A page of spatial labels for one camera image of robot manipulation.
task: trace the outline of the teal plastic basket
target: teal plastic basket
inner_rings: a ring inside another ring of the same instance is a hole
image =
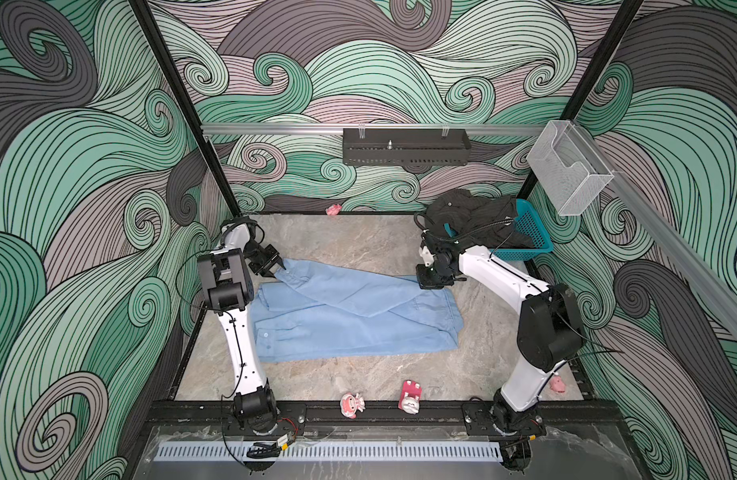
[[[553,251],[553,242],[547,233],[539,214],[527,200],[520,198],[515,200],[517,218],[515,219],[515,231],[528,235],[534,241],[534,248],[500,248],[494,255],[508,262],[531,260],[536,255],[548,254]]]

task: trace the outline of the red toy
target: red toy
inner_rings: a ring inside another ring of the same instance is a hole
[[[421,398],[421,386],[413,381],[403,382],[401,399],[398,400],[398,408],[412,415],[419,413],[419,399]]]

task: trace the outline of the red wire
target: red wire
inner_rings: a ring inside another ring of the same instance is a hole
[[[280,422],[281,420],[288,420],[288,423],[290,423],[291,426],[294,427],[294,436],[296,437],[296,435],[299,433],[299,428],[296,426],[294,422],[291,421],[291,418],[283,417],[278,421]]]

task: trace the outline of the pink figurine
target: pink figurine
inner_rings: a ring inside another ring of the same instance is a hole
[[[557,393],[566,393],[566,384],[559,376],[550,379],[550,390]]]
[[[419,413],[419,399],[421,398],[421,386],[413,381],[406,380],[401,388],[401,398],[398,400],[398,408],[406,413],[416,415]]]
[[[342,211],[342,205],[334,204],[330,206],[329,208],[325,209],[325,214],[326,215],[336,215],[341,211]]]
[[[366,402],[360,393],[353,395],[347,392],[342,397],[342,415],[347,418],[355,418],[355,412],[366,409]]]

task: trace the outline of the black frame pole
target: black frame pole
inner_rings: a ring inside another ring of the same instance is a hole
[[[582,74],[582,79],[574,89],[574,93],[568,99],[560,120],[574,120],[577,117],[579,110],[582,109],[582,105],[585,104],[590,92],[595,88],[598,78],[604,73],[614,52],[617,51],[619,43],[622,42],[622,38],[635,18],[635,14],[638,13],[641,4],[643,4],[643,0],[624,0],[622,2],[608,30],[606,30],[606,34],[601,39],[601,43],[598,44],[598,49],[595,51],[593,59],[590,60],[590,64],[587,65],[587,69]],[[536,184],[537,176],[531,171],[526,180],[524,180],[517,197],[524,200],[527,199]]]
[[[179,105],[187,121],[187,126],[190,127],[192,136],[195,137],[195,141],[198,143],[198,148],[203,155],[203,159],[208,164],[209,170],[211,170],[211,174],[214,176],[214,180],[216,180],[216,184],[220,187],[220,192],[225,202],[227,202],[230,214],[233,217],[241,216],[242,212],[240,211],[238,200],[236,200],[235,194],[232,193],[232,188],[229,186],[227,177],[222,172],[220,159],[216,156],[216,151],[214,151],[203,137],[198,111],[190,100],[190,95],[187,93],[184,83],[182,83],[179,71],[176,70],[176,64],[173,58],[171,58],[166,41],[163,39],[160,29],[155,22],[150,5],[147,3],[147,0],[129,0],[129,3],[131,4],[133,13],[136,15],[136,20],[142,28],[142,32],[144,32],[144,36],[147,38],[147,42],[150,44],[155,59],[162,69],[163,76],[166,77],[166,82],[171,87],[176,103]]]

